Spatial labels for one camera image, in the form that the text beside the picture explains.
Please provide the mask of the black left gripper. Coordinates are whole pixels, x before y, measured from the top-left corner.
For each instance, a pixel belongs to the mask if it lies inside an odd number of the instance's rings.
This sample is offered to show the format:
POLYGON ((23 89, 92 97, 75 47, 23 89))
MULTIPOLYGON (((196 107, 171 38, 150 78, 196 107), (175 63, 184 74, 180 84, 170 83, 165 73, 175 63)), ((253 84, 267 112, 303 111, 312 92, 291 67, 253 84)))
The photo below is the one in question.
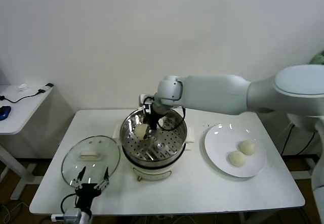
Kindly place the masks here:
POLYGON ((81 184, 85 172, 86 167, 84 166, 83 169, 78 173, 77 177, 74 178, 70 183, 72 187, 76 188, 75 193, 78 200, 75 206, 79 209, 90 209, 94 198, 100 196, 101 190, 105 190, 109 185, 109 167, 106 167, 103 180, 98 184, 98 186, 95 183, 81 184))

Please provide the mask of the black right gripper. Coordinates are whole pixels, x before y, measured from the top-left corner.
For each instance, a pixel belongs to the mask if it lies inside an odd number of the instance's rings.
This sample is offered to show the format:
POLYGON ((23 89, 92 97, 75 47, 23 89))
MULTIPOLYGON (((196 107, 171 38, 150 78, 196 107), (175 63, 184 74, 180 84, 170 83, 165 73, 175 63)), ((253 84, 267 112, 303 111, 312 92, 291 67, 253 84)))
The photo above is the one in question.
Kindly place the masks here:
POLYGON ((144 139, 148 140, 150 138, 155 137, 155 133, 158 125, 158 121, 163 118, 164 114, 158 114, 153 109, 148 112, 147 109, 144 109, 144 116, 142 123, 148 125, 149 128, 146 129, 144 139))

